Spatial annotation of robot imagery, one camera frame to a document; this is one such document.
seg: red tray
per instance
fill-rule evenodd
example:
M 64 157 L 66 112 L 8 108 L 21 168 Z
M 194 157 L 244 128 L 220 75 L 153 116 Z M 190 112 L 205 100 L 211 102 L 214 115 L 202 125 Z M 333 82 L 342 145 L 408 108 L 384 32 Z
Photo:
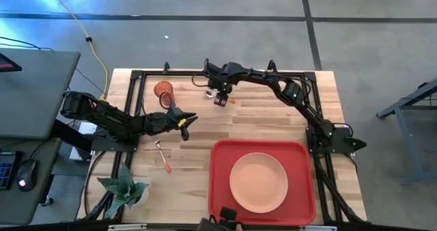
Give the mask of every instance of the red tray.
M 238 159 L 263 152 L 278 160 L 288 177 L 284 202 L 269 213 L 252 213 L 237 203 L 229 186 L 231 169 Z M 294 141 L 222 140 L 211 151 L 208 209 L 220 216 L 223 206 L 237 210 L 237 220 L 245 224 L 304 226 L 315 217 L 313 184 L 307 149 Z

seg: white pot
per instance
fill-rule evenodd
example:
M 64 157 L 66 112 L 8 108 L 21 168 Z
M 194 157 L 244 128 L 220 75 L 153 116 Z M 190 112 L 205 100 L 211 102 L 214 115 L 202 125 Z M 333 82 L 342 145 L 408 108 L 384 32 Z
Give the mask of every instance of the white pot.
M 144 189 L 144 192 L 143 192 L 143 194 L 141 195 L 141 198 L 138 200 L 137 203 L 135 203 L 134 205 L 132 205 L 132 208 L 136 208 L 136 207 L 143 206 L 143 205 L 147 202 L 147 200 L 149 199 L 149 187 L 150 187 L 150 186 L 147 186 L 147 187 Z

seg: concrete floor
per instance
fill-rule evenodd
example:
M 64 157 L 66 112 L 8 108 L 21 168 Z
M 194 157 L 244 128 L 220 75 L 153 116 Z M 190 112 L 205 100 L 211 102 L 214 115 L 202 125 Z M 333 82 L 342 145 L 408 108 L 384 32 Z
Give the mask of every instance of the concrete floor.
M 83 14 L 302 17 L 302 0 L 64 0 Z M 309 0 L 312 16 L 436 18 L 436 0 Z M 56 0 L 0 0 L 0 12 L 64 13 Z M 201 68 L 208 57 L 265 68 L 314 70 L 306 22 L 279 21 L 83 21 L 110 68 Z M 437 24 L 314 23 L 323 70 L 335 72 L 346 121 L 368 146 L 357 153 L 368 219 L 374 223 L 437 230 L 437 180 L 401 185 L 412 173 L 394 117 L 375 113 L 437 77 Z M 78 68 L 102 88 L 103 69 L 72 20 L 0 18 L 0 36 L 82 54 Z M 100 92 L 80 75 L 72 90 Z M 416 114 L 435 121 L 434 114 Z M 426 156 L 433 168 L 437 153 Z M 55 179 L 60 201 L 39 208 L 33 223 L 71 221 L 82 178 Z

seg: orange handle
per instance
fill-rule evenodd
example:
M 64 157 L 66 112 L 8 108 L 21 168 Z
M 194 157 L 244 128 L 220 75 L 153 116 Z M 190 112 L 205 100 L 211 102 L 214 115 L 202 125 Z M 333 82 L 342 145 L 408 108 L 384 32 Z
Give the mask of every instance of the orange handle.
M 168 163 L 167 161 L 165 161 L 165 171 L 166 171 L 168 174 L 171 173 L 171 168 L 170 168 L 170 165 L 169 165 L 169 163 Z

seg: green plant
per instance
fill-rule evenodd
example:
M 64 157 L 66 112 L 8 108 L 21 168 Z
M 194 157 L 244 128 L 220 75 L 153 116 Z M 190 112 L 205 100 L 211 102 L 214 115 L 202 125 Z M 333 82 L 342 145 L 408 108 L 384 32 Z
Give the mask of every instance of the green plant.
M 104 214 L 105 219 L 114 215 L 118 208 L 124 204 L 131 208 L 140 200 L 144 189 L 148 186 L 147 183 L 143 182 L 134 183 L 129 169 L 124 164 L 119 171 L 118 179 L 97 178 L 97 180 L 102 183 L 106 190 L 115 195 L 110 209 Z

